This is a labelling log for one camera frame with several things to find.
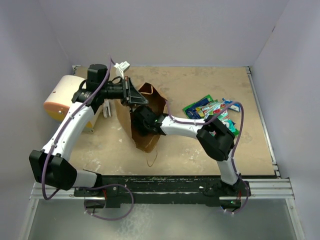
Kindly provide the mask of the red green Fox's candy packet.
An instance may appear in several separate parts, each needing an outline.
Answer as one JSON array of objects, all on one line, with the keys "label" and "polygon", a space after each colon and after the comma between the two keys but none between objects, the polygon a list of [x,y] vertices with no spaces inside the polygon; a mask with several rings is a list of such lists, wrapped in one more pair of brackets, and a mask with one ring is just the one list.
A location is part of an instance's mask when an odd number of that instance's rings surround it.
[{"label": "red green Fox's candy packet", "polygon": [[[218,104],[215,107],[215,110],[212,114],[212,116],[217,115],[226,105],[223,102],[219,102],[218,100],[213,100],[211,102],[218,102]],[[221,113],[221,115],[218,116],[218,119],[235,135],[237,136],[239,134],[239,131],[236,129],[234,122],[231,120],[228,111],[225,110]]]}]

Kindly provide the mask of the green yellow candy packet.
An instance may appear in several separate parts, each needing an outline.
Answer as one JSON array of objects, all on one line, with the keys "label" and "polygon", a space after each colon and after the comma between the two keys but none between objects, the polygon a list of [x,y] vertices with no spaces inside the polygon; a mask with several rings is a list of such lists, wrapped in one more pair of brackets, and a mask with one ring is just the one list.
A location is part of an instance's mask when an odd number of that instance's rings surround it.
[{"label": "green yellow candy packet", "polygon": [[201,118],[206,119],[209,115],[212,115],[214,113],[217,104],[217,101],[209,102],[204,106],[197,107],[196,112]]}]

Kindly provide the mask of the blue snack packet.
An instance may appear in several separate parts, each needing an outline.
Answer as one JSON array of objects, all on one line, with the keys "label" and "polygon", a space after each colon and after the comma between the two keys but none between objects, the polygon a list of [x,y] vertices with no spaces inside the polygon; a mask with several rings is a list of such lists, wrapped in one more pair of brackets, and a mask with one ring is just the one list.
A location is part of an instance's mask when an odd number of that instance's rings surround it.
[{"label": "blue snack packet", "polygon": [[[222,98],[222,102],[227,106],[227,105],[231,105],[233,101],[229,100],[229,99]],[[235,112],[238,112],[238,113],[241,112],[241,107],[238,103],[235,103],[235,104],[229,106],[228,109],[235,111]]]}]

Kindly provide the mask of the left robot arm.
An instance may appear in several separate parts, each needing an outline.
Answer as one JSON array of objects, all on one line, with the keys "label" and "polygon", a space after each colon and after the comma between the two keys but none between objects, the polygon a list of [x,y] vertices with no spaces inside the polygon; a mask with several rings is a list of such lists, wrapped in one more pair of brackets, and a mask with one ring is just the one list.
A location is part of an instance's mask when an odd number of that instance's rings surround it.
[{"label": "left robot arm", "polygon": [[110,68],[103,64],[92,64],[72,97],[72,104],[55,134],[41,150],[33,150],[29,162],[35,180],[57,190],[85,187],[91,196],[103,191],[100,174],[77,170],[69,162],[72,150],[87,123],[98,112],[106,99],[120,100],[124,106],[147,105],[148,100],[124,75],[130,68],[126,61],[113,64],[118,82],[109,80]]}]

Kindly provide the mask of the brown paper bag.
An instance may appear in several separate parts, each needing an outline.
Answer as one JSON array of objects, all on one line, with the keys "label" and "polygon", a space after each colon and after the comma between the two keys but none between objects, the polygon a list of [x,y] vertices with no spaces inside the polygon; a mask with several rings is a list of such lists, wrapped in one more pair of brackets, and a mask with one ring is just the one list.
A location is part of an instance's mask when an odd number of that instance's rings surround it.
[{"label": "brown paper bag", "polygon": [[[146,106],[157,116],[168,112],[166,103],[167,97],[152,84],[148,82],[142,83],[137,87],[137,90],[148,100]],[[144,155],[146,156],[157,150],[156,146],[160,139],[160,135],[147,132],[141,133],[134,123],[136,117],[133,112],[136,109],[136,107],[130,108],[128,106],[123,106],[119,100],[115,101],[115,110],[119,123],[135,147],[144,152]]]}]

